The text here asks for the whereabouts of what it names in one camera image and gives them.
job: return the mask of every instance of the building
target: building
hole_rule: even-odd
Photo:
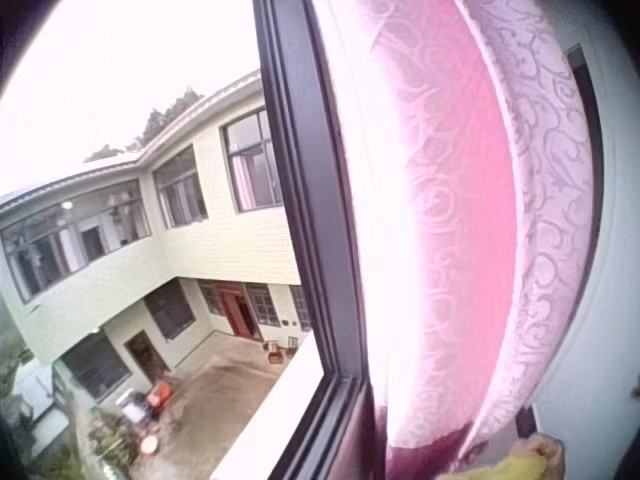
[[[141,152],[1,197],[0,231],[27,345],[106,407],[213,331],[287,346],[310,330],[258,72]]]

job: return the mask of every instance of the doorway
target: doorway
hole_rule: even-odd
[[[125,347],[152,384],[170,371],[144,330],[125,343]]]
[[[262,341],[260,329],[251,315],[241,283],[216,282],[220,306],[224,310],[233,334],[251,340]]]

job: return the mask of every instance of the patterned curtain fabric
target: patterned curtain fabric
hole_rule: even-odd
[[[314,5],[352,189],[379,470],[432,478],[514,417],[575,309],[593,201],[584,110],[532,1]]]

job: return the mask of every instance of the concrete ground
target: concrete ground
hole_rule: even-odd
[[[260,343],[212,334],[172,372],[179,379],[170,407],[178,429],[160,422],[159,452],[138,458],[131,477],[208,479],[284,368],[267,361]]]

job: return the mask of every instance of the pink curtain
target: pink curtain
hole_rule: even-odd
[[[233,175],[240,209],[251,210],[256,208],[256,199],[253,196],[249,169],[246,161],[241,156],[233,157]]]
[[[315,0],[343,130],[389,479],[454,468],[525,404],[585,271],[577,86],[526,0]]]

